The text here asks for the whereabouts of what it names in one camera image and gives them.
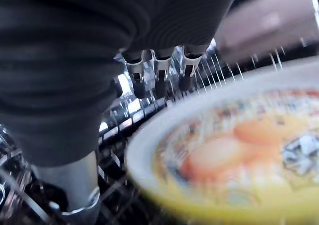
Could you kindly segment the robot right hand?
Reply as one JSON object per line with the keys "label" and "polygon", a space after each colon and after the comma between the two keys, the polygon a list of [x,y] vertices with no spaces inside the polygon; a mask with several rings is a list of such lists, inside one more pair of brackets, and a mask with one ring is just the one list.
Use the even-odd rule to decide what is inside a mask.
{"label": "robot right hand", "polygon": [[0,0],[0,122],[58,215],[92,225],[96,150],[121,53],[203,53],[234,0]]}

